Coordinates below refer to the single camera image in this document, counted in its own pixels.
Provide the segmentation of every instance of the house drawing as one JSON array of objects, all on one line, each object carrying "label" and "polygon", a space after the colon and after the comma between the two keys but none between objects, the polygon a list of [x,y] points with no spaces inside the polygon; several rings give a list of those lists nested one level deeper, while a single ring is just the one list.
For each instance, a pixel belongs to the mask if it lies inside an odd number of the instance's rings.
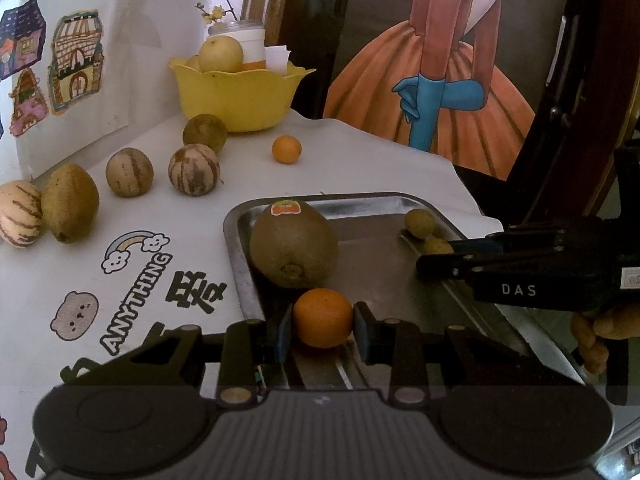
[{"label": "house drawing", "polygon": [[52,40],[49,94],[54,114],[63,114],[102,85],[102,23],[97,10],[64,16]]},{"label": "house drawing", "polygon": [[14,100],[14,114],[9,127],[14,137],[20,137],[49,114],[47,102],[38,87],[39,83],[33,70],[28,68],[18,76],[18,84],[9,94]]},{"label": "house drawing", "polygon": [[37,0],[4,12],[0,19],[0,80],[39,62],[46,31]]}]

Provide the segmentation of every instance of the woman in dress painting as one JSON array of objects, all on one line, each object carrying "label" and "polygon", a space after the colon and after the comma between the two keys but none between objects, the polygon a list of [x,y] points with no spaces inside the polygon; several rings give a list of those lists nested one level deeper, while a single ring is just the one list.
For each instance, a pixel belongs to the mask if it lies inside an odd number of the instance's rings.
[{"label": "woman in dress painting", "polygon": [[324,116],[506,179],[534,112],[495,67],[501,5],[413,0],[335,79]]}]

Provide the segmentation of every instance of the yellow plastic bowl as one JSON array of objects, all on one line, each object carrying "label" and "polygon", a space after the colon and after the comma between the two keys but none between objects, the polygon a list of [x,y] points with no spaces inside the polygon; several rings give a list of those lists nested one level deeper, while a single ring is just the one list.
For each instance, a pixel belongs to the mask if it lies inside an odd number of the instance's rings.
[{"label": "yellow plastic bowl", "polygon": [[180,106],[187,119],[212,114],[230,132],[256,132],[283,120],[302,78],[315,70],[289,63],[287,75],[272,70],[238,73],[198,72],[186,59],[173,58],[169,67],[178,80]]}]

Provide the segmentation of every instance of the stainless steel tray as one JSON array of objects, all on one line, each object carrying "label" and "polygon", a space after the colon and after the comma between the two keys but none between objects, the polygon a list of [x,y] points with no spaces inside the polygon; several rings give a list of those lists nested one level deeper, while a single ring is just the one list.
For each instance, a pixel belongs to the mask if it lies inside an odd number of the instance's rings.
[{"label": "stainless steel tray", "polygon": [[[525,309],[473,300],[462,282],[423,283],[415,276],[419,256],[414,240],[404,232],[404,215],[412,208],[428,209],[436,218],[436,234],[447,240],[464,235],[436,208],[415,196],[370,193],[274,197],[236,206],[225,218],[224,234],[242,312],[247,319],[265,319],[295,302],[300,291],[268,283],[249,263],[248,245],[255,218],[277,200],[303,200],[333,225],[340,243],[336,271],[325,285],[352,303],[365,301],[378,319],[401,318],[423,332],[442,333],[450,324],[474,328],[522,354],[535,354],[547,366],[578,381],[580,375]],[[375,387],[386,390],[389,368],[366,366],[355,344],[317,351],[292,341],[292,363],[273,383],[307,388]],[[437,370],[430,370],[437,376]]]}]

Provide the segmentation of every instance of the white tablecloth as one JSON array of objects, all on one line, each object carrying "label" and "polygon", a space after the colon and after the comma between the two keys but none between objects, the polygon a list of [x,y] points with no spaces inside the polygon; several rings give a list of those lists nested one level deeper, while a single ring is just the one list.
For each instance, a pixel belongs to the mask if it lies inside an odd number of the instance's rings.
[{"label": "white tablecloth", "polygon": [[[167,167],[182,144],[185,123],[176,116],[130,144],[149,156],[156,172],[143,197],[114,196],[104,177],[106,160],[91,168],[100,210],[85,242],[67,246],[47,233],[26,250],[0,245],[0,417],[8,425],[0,452],[20,480],[42,474],[36,454],[28,460],[31,414],[61,383],[65,367],[74,368],[81,358],[103,363],[115,352],[123,354],[140,345],[154,325],[161,330],[198,324],[210,333],[224,332],[241,319],[222,231],[226,214],[239,203],[396,191],[427,200],[468,237],[502,230],[498,221],[481,216],[448,160],[295,112],[266,132],[230,137],[220,160],[224,184],[204,197],[181,195],[171,186]],[[284,134],[303,145],[292,166],[271,156],[273,140]],[[179,306],[180,290],[173,301],[167,297],[178,272],[205,273],[210,291],[222,291],[222,299],[204,307]],[[96,302],[97,315],[89,323]],[[205,389],[214,380],[214,374],[207,377]]]}]

